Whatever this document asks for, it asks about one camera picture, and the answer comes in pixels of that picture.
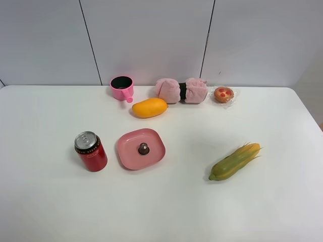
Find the grey coffee capsule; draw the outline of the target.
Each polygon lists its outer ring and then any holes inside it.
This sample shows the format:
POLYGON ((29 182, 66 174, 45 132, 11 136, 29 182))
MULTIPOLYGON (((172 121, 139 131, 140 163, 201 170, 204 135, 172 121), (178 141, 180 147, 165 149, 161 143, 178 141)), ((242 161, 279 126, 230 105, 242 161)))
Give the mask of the grey coffee capsule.
POLYGON ((141 143, 138 148, 138 153, 140 155, 147 155, 150 152, 150 148, 147 143, 141 143))

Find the yellow mango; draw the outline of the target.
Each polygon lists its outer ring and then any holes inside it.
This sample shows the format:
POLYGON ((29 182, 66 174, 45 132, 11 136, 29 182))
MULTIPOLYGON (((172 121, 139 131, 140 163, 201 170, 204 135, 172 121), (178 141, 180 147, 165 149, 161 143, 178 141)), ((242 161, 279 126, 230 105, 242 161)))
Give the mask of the yellow mango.
POLYGON ((139 118, 161 115, 168 109, 168 104, 160 98, 149 98, 132 106, 132 112, 139 118))

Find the pink square plate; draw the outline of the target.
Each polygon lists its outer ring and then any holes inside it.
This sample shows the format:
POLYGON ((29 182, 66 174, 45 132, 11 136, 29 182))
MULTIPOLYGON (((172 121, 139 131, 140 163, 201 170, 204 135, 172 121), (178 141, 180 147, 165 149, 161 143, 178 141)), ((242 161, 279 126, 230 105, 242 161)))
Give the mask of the pink square plate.
POLYGON ((140 170, 161 161, 165 156, 166 148, 155 130, 144 128, 122 135, 117 142, 117 151, 125 168, 140 170), (141 143, 148 144, 150 152, 147 155, 138 153, 141 143))

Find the pink rolled towel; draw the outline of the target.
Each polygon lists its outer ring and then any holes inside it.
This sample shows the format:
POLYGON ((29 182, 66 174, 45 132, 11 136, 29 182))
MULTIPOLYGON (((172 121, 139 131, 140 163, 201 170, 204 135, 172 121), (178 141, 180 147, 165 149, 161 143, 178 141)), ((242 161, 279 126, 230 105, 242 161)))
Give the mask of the pink rolled towel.
POLYGON ((159 79, 155 85, 155 92, 158 98, 163 99, 167 104, 174 104, 180 101, 185 103, 202 103, 207 94, 206 81, 200 78, 188 78, 184 83, 174 79, 159 79))

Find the pink toy pot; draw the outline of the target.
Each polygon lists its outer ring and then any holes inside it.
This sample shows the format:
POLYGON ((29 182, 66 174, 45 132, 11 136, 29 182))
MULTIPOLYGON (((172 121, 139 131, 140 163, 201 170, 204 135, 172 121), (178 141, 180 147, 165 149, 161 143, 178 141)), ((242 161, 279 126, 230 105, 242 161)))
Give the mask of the pink toy pot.
POLYGON ((110 81, 113 97, 117 100, 126 100, 128 103, 133 102, 133 80, 127 76, 118 76, 110 81))

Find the red soda can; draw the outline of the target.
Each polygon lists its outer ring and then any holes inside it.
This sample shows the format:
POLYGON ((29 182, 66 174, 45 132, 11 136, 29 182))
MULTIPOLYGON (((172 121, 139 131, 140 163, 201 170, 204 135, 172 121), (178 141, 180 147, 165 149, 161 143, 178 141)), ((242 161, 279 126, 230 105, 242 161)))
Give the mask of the red soda can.
POLYGON ((101 139, 92 131, 80 133, 74 141, 74 149, 91 172, 104 169, 108 159, 101 139))

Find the toy corn cob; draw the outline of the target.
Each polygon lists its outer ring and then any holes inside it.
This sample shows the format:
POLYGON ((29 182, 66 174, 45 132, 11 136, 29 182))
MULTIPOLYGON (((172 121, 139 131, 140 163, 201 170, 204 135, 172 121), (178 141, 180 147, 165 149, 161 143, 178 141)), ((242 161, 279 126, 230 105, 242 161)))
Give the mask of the toy corn cob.
POLYGON ((256 159, 261 150, 258 143, 248 143, 239 147, 232 154, 216 163, 210 172, 210 181, 222 181, 232 177, 237 171, 256 159))

